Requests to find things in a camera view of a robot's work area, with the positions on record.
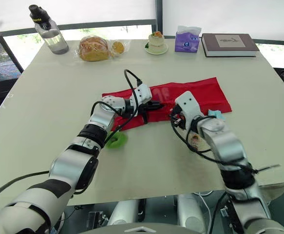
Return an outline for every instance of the green toy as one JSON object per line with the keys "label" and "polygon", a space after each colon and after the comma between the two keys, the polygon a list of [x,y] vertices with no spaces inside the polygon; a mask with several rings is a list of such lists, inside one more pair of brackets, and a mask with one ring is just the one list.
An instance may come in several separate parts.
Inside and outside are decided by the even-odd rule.
{"label": "green toy", "polygon": [[123,146],[127,142],[127,140],[127,135],[122,132],[116,132],[115,135],[113,135],[112,138],[107,141],[106,147],[109,149],[116,149]]}

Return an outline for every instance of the book cover label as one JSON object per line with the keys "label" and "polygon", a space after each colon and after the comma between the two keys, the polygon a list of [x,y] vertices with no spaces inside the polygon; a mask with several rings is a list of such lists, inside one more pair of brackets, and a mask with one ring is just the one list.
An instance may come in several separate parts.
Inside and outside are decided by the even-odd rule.
{"label": "book cover label", "polygon": [[223,47],[246,47],[239,35],[215,35],[221,48]]}

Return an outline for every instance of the white cream cake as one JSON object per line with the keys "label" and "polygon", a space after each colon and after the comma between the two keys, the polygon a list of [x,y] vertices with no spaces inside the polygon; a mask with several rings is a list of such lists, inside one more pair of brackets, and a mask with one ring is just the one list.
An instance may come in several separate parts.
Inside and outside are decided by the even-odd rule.
{"label": "white cream cake", "polygon": [[161,32],[154,32],[148,36],[148,50],[152,53],[164,52],[165,47],[165,37]]}

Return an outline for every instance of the black bottle cap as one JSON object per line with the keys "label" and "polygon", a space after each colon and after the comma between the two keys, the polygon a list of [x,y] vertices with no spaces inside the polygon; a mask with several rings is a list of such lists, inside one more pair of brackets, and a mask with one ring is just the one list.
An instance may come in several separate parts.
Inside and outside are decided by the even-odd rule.
{"label": "black bottle cap", "polygon": [[33,19],[35,23],[39,24],[46,23],[50,19],[48,13],[45,10],[43,10],[41,6],[38,7],[37,5],[30,5],[29,10],[31,12],[30,17]]}

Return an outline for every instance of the book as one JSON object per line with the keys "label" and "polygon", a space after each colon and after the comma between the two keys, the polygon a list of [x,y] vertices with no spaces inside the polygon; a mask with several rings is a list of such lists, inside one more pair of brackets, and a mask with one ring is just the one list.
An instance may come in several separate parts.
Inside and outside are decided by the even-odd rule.
{"label": "book", "polygon": [[249,34],[204,33],[206,57],[255,57],[259,48]]}

